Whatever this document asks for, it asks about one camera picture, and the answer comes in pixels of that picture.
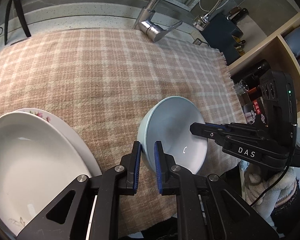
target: white plate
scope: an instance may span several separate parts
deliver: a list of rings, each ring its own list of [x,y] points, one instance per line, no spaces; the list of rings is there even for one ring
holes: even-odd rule
[[[82,158],[83,162],[87,166],[88,170],[90,171],[91,175],[99,176],[102,174],[99,165],[92,155],[91,151],[89,150],[88,146],[85,142],[81,139],[81,137],[61,118],[51,114],[47,111],[37,109],[37,108],[22,108],[16,111],[27,112],[31,114],[35,114],[44,120],[48,121],[52,124],[59,132],[61,132],[68,141],[72,144],[72,146],[77,150],[78,154]]]
[[[72,180],[90,176],[69,141],[25,112],[0,117],[0,219],[18,233]]]

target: plaid tablecloth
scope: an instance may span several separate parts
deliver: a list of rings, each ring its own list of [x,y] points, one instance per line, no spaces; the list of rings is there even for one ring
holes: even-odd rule
[[[140,31],[80,29],[29,38],[0,52],[0,115],[24,107],[49,111],[86,142],[102,171],[131,151],[139,124],[161,99],[191,100],[206,122],[245,122],[223,55],[171,38],[153,43]],[[208,142],[200,171],[222,174],[238,159]],[[120,236],[176,212],[141,162],[139,189],[121,198]]]

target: blue gripper pad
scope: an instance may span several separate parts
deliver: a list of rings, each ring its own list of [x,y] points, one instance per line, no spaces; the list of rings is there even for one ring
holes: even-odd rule
[[[154,143],[154,161],[155,161],[155,173],[157,175],[157,185],[159,193],[162,194],[162,173],[161,173],[161,166],[159,161],[159,151],[157,144]]]
[[[141,158],[141,143],[139,143],[139,145],[138,145],[136,164],[134,166],[134,173],[133,173],[133,187],[132,188],[135,193],[137,192],[138,184],[139,184],[140,158]]]

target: dark glass bottle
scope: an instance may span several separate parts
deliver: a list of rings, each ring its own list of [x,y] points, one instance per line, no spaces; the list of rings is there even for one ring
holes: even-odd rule
[[[270,69],[269,63],[263,59],[255,65],[245,68],[231,77],[234,83],[244,80],[249,89],[253,89],[260,84],[259,78]]]

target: wooden shelf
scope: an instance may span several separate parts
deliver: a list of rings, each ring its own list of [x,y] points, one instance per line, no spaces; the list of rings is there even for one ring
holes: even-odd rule
[[[272,69],[289,73],[293,79],[297,98],[298,118],[300,117],[300,66],[283,37],[299,26],[300,13],[228,66],[230,74],[233,75],[247,66],[266,59]]]

